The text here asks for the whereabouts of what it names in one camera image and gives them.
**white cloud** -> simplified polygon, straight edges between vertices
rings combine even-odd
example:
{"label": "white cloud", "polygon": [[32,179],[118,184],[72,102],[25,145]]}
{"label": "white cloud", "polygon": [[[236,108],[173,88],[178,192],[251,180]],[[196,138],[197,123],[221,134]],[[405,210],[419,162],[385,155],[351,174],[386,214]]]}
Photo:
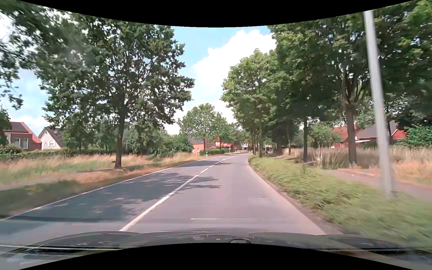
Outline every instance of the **white cloud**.
{"label": "white cloud", "polygon": [[[244,57],[250,56],[255,49],[261,52],[269,52],[276,47],[276,42],[270,34],[261,34],[259,30],[245,33],[237,32],[231,40],[221,48],[208,48],[209,56],[197,62],[193,69],[196,73],[195,87],[191,94],[193,101],[187,103],[184,111],[180,111],[175,118],[181,118],[186,112],[203,103],[210,103],[214,109],[221,112],[229,122],[233,122],[233,113],[226,103],[220,101],[223,94],[221,85],[230,71],[230,67],[237,65]],[[177,134],[179,126],[165,125],[170,134]]]}

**green grass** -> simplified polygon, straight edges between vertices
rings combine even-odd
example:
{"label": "green grass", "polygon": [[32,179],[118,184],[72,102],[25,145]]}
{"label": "green grass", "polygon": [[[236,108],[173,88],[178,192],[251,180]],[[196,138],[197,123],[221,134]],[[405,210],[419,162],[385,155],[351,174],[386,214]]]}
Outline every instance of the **green grass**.
{"label": "green grass", "polygon": [[386,200],[378,190],[284,159],[249,158],[268,181],[343,232],[432,250],[432,204],[409,195]]}

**dark roof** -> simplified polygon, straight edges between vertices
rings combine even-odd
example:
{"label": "dark roof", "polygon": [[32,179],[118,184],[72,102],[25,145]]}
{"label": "dark roof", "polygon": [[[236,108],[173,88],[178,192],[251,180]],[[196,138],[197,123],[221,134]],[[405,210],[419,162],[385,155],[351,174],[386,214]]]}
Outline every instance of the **dark roof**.
{"label": "dark roof", "polygon": [[43,128],[41,133],[39,133],[38,138],[41,138],[41,136],[43,136],[45,131],[47,131],[49,133],[49,135],[51,135],[51,137],[56,141],[56,143],[57,143],[57,145],[59,145],[59,147],[61,147],[61,148],[65,147],[65,144],[63,141],[63,132],[61,132],[61,129],[59,129],[58,127],[51,128],[49,126],[46,126],[45,128]]}
{"label": "dark roof", "polygon": [[[393,135],[394,132],[396,131],[397,127],[398,127],[398,124],[395,121],[391,121],[391,122],[389,122],[389,126],[391,127],[391,135]],[[378,135],[376,134],[376,125],[370,126],[370,127],[366,128],[366,129],[363,129],[363,130],[359,131],[356,134],[356,137],[358,139],[361,139],[361,138],[375,138],[377,136]]]}
{"label": "dark roof", "polygon": [[193,136],[191,136],[191,135],[188,135],[188,139],[189,139],[189,142],[191,143],[191,144],[202,144],[203,143],[203,140],[200,140],[200,139],[196,139],[195,137],[193,137]]}
{"label": "dark roof", "polygon": [[5,129],[4,131],[30,133],[29,131],[27,131],[25,126],[21,124],[21,122],[9,122],[9,123],[11,124],[11,129]]}

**grass verge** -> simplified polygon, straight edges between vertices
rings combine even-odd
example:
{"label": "grass verge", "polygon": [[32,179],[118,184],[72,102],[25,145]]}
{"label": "grass verge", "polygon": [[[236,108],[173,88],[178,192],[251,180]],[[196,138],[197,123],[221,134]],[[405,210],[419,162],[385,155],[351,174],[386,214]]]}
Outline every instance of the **grass verge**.
{"label": "grass verge", "polygon": [[386,200],[360,183],[331,177],[284,159],[251,156],[256,172],[345,233],[432,251],[432,204],[408,195]]}
{"label": "grass verge", "polygon": [[199,157],[165,159],[162,162],[132,166],[125,169],[109,169],[82,173],[74,178],[27,185],[0,191],[0,219],[21,213],[58,200],[105,187],[114,183],[150,174],[162,169],[182,165]]}

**windshield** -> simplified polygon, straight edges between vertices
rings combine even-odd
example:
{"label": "windshield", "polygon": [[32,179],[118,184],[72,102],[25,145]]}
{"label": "windshield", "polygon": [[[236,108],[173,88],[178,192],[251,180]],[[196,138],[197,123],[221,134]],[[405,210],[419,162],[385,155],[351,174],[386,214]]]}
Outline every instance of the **windshield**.
{"label": "windshield", "polygon": [[432,253],[432,0],[220,28],[0,1],[0,246],[205,230]]}

